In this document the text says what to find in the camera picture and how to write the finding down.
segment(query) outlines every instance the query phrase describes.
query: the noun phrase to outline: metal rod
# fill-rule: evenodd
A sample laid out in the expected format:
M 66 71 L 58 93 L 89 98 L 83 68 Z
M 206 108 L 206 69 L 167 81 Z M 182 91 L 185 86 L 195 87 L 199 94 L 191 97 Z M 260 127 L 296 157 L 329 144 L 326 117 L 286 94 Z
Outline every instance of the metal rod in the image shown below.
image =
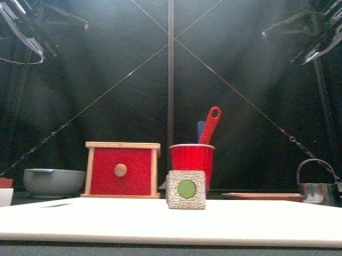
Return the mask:
M 174 0 L 169 0 L 169 100 L 167 100 L 167 148 L 174 144 L 174 94 L 175 94 L 175 85 L 174 85 L 174 61 L 175 61 L 175 48 L 174 48 L 174 14 L 175 6 Z M 167 167 L 171 167 L 171 156 L 170 150 L 167 150 Z

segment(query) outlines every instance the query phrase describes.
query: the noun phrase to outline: wooden knob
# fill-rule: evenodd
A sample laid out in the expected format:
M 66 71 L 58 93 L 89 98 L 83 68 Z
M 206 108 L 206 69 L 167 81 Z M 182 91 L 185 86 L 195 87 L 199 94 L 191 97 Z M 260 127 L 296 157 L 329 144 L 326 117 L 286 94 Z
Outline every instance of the wooden knob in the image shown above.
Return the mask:
M 127 166 L 125 164 L 118 164 L 114 168 L 114 173 L 118 177 L 123 177 L 127 174 Z

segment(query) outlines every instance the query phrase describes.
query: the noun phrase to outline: pot handle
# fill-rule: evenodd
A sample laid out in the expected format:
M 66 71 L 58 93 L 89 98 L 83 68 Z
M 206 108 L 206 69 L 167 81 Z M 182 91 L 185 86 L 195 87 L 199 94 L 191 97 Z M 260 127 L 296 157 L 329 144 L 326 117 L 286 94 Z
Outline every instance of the pot handle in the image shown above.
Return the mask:
M 301 169 L 304 167 L 304 165 L 309 162 L 320 162 L 321 164 L 324 164 L 329 169 L 326 169 L 334 176 L 334 179 L 336 179 L 336 183 L 337 183 L 337 178 L 338 176 L 336 175 L 336 171 L 332 167 L 332 165 L 324 161 L 322 159 L 318 159 L 318 158 L 310 158 L 310 159 L 306 159 L 298 166 L 298 170 L 297 170 L 297 183 L 300 184 L 300 173 L 301 173 Z
M 30 172 L 38 172 L 38 173 L 52 173 L 54 169 L 27 169 Z

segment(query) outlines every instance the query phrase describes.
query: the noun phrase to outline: black backdrop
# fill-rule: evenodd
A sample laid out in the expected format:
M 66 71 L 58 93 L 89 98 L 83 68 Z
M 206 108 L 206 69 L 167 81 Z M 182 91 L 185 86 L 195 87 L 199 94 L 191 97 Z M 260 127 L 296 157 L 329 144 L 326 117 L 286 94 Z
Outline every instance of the black backdrop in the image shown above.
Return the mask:
M 59 52 L 43 64 L 0 63 L 2 170 L 68 124 L 7 172 L 18 189 L 26 168 L 86 171 L 86 141 L 161 143 L 161 185 L 170 169 L 169 1 L 46 2 L 87 20 L 90 28 L 51 33 Z M 314 65 L 292 64 L 286 48 L 262 39 L 266 28 L 301 11 L 301 1 L 174 2 L 174 143 L 197 142 L 197 122 L 219 106 L 213 189 L 293 191 L 308 156 L 234 90 L 317 157 L 333 161 Z M 14 36 L 0 43 L 2 57 L 36 60 Z M 324 57 L 329 74 L 341 65 L 337 52 Z M 336 95 L 341 71 L 328 84 Z M 338 126 L 338 97 L 332 104 Z

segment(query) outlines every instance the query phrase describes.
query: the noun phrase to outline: utensil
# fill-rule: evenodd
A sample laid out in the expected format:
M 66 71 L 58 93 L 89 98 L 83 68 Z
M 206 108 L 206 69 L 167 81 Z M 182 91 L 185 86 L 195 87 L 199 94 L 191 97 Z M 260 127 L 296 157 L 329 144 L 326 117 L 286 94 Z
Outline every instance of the utensil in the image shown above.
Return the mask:
M 210 144 L 211 136 L 215 131 L 219 118 L 221 118 L 221 108 L 213 107 L 209 112 L 203 133 L 199 139 L 199 144 Z
M 198 143 L 199 143 L 201 136 L 203 133 L 205 125 L 206 125 L 205 121 L 198 121 Z

